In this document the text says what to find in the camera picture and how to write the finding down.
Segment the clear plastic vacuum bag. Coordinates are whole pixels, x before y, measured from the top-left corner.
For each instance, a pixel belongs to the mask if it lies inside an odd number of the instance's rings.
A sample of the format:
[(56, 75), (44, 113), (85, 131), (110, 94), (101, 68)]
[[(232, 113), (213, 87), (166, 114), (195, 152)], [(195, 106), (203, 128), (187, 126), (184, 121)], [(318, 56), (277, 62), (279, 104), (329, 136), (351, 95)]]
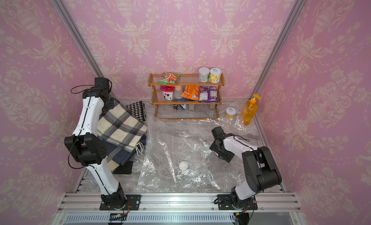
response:
[[(228, 192), (244, 180), (243, 162), (235, 157), (230, 163), (210, 150), (212, 129), (221, 126), (225, 133), (248, 139), (262, 146), (256, 124), (242, 126), (236, 119), (167, 120), (147, 117), (146, 154), (138, 189), (146, 193)], [(179, 163), (188, 163), (181, 171)]]

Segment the black white houndstooth scarf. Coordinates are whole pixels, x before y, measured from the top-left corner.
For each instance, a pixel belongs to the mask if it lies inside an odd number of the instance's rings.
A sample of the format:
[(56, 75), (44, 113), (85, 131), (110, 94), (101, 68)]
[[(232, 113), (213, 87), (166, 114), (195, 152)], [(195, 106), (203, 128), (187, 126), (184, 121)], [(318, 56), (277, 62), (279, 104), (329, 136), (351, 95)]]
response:
[(140, 121), (146, 121), (146, 111), (143, 101), (126, 105), (128, 110)]

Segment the navy grey plaid scarf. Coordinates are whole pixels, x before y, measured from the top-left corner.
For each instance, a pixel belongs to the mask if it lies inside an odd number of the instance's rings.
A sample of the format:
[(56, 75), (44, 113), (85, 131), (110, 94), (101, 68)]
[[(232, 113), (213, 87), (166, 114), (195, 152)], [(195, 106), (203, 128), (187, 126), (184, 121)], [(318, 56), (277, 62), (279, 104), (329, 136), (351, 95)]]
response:
[(127, 151), (124, 148), (121, 148), (116, 144), (110, 143), (108, 141), (104, 141), (103, 143), (107, 150), (107, 156), (111, 158), (115, 163), (122, 166), (126, 164), (135, 154), (143, 155), (146, 147), (146, 138), (146, 134), (144, 134), (132, 151)]

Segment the cream black plaid scarf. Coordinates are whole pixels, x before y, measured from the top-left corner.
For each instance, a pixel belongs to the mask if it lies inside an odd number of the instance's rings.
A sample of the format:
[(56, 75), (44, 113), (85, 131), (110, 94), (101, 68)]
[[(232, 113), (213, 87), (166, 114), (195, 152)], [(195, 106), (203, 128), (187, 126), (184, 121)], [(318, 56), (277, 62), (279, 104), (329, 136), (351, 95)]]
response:
[(146, 133), (147, 126), (116, 99), (114, 108), (102, 113), (98, 122), (98, 137), (128, 152), (136, 149)]

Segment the beige brown plaid scarf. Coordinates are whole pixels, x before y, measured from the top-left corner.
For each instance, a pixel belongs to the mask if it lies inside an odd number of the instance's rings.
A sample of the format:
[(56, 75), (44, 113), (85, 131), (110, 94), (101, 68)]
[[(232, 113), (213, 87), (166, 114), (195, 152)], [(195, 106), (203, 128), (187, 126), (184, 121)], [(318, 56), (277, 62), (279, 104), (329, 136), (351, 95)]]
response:
[(112, 160), (109, 156), (107, 156), (107, 164), (108, 164), (109, 169), (112, 172), (114, 172), (120, 167), (120, 165), (116, 163), (114, 160)]

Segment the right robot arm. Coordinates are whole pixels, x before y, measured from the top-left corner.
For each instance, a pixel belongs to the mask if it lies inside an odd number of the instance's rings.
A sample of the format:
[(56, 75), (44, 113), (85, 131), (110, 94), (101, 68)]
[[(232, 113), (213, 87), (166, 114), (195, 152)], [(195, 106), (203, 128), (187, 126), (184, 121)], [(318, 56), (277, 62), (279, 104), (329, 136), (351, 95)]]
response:
[(222, 127), (212, 130), (214, 141), (210, 150), (228, 163), (234, 157), (243, 162), (245, 180), (231, 189), (230, 201), (234, 208), (248, 210), (249, 203), (253, 202), (256, 194), (282, 183), (282, 176), (266, 146), (257, 147), (250, 145), (248, 140), (229, 133), (226, 134)]

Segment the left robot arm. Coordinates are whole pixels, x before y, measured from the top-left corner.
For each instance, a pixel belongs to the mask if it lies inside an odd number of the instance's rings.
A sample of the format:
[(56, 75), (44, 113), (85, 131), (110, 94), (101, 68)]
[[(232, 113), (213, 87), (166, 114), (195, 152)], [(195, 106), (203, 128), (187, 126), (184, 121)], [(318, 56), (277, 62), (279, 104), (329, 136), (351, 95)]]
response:
[(120, 183), (114, 178), (107, 162), (107, 150), (98, 138), (98, 123), (102, 112), (113, 108), (110, 96), (112, 83), (107, 78), (95, 78), (94, 85), (82, 91), (83, 106), (72, 135), (64, 139), (69, 156), (94, 177), (100, 188), (100, 210), (129, 211), (129, 202)]

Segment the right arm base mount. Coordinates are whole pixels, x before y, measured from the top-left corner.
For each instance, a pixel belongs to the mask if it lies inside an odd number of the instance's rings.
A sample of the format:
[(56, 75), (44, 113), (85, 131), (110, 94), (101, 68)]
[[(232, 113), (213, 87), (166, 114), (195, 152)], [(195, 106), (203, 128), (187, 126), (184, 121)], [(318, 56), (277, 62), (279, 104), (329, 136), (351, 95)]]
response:
[(219, 210), (257, 210), (257, 202), (254, 197), (240, 200), (234, 194), (219, 194), (214, 200), (214, 204), (218, 206)]

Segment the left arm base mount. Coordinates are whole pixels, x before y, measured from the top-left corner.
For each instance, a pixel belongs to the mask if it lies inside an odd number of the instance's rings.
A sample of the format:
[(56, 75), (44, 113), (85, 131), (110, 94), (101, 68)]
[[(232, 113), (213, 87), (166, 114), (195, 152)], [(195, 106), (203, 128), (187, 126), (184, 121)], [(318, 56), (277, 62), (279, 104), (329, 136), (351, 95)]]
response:
[(136, 211), (141, 203), (141, 195), (101, 195), (100, 210), (129, 210)]

